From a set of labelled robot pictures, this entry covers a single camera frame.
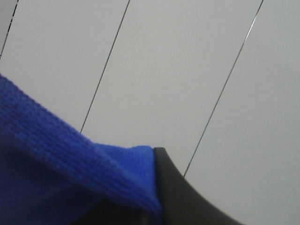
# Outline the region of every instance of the white wall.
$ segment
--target white wall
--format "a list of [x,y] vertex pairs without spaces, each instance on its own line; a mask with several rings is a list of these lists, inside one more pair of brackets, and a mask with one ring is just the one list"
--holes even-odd
[[127,4],[20,0],[0,72],[79,131],[101,80],[82,133],[166,147],[181,173],[213,112],[187,180],[247,225],[299,224],[300,3],[265,0],[241,52],[261,0]]

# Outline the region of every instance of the blue knit fabric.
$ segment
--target blue knit fabric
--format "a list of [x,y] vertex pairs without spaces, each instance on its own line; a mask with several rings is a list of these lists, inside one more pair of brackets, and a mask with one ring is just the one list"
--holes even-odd
[[65,225],[102,199],[160,224],[153,149],[93,143],[0,75],[0,224]]

